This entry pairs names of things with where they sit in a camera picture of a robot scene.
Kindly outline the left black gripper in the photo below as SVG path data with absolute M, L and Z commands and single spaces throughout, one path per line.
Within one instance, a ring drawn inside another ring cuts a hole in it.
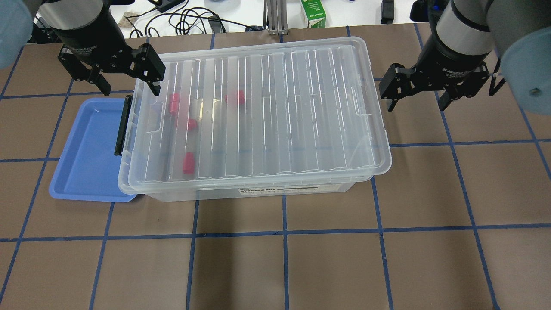
M 58 59 L 73 79 L 87 81 L 98 76 L 95 85 L 104 96 L 111 94 L 111 85 L 100 74 L 124 73 L 148 83 L 154 96 L 160 95 L 160 82 L 166 67 L 152 45 L 144 43 L 132 48 L 125 41 L 115 22 L 92 22 L 79 29 L 58 30 L 63 47 Z

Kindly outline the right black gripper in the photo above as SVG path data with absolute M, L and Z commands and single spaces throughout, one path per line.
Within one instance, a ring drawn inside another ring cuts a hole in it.
M 424 91 L 445 92 L 438 107 L 445 111 L 454 100 L 475 96 L 489 77 L 482 55 L 466 55 L 448 48 L 438 37 L 427 39 L 415 65 L 393 63 L 378 85 L 380 97 L 393 112 L 398 100 Z

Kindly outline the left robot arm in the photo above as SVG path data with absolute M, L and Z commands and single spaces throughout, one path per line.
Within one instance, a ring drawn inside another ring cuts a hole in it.
M 61 40 L 58 60 L 75 81 L 97 86 L 108 96 L 104 73 L 124 73 L 148 85 L 154 96 L 166 67 L 152 45 L 130 47 L 111 15 L 106 0 L 3 0 L 0 65 L 12 64 L 31 38 L 39 14 Z

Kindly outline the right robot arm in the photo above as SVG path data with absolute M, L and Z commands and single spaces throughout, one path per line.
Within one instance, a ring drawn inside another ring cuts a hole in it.
M 548 0 L 418 0 L 411 19 L 429 22 L 431 35 L 413 67 L 385 73 L 378 88 L 388 111 L 425 91 L 443 91 L 443 111 L 490 81 L 490 96 L 507 83 L 520 108 L 550 114 Z

